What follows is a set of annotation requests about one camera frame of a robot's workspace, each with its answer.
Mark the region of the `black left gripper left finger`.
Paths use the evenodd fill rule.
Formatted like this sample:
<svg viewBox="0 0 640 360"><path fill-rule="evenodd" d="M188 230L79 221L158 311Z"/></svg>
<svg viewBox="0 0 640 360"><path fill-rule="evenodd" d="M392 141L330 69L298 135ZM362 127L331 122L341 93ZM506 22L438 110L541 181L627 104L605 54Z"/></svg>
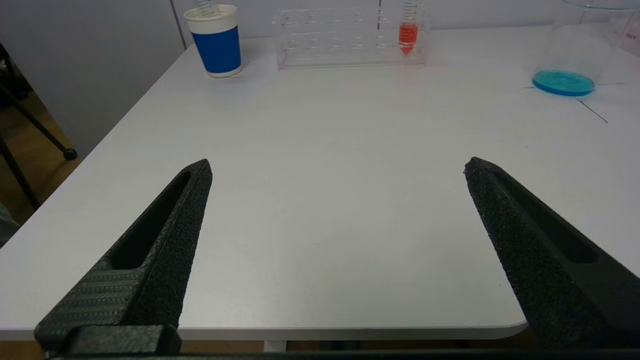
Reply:
<svg viewBox="0 0 640 360"><path fill-rule="evenodd" d="M206 159L179 171L39 322L42 349L82 326L178 326L212 183Z"/></svg>

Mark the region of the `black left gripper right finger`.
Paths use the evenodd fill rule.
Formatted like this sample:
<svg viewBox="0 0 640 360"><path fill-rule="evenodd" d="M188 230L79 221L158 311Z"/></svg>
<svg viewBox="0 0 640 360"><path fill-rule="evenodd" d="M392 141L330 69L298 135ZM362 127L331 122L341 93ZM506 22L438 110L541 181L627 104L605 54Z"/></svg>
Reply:
<svg viewBox="0 0 640 360"><path fill-rule="evenodd" d="M473 157L471 199L541 346L638 349L640 280L493 162Z"/></svg>

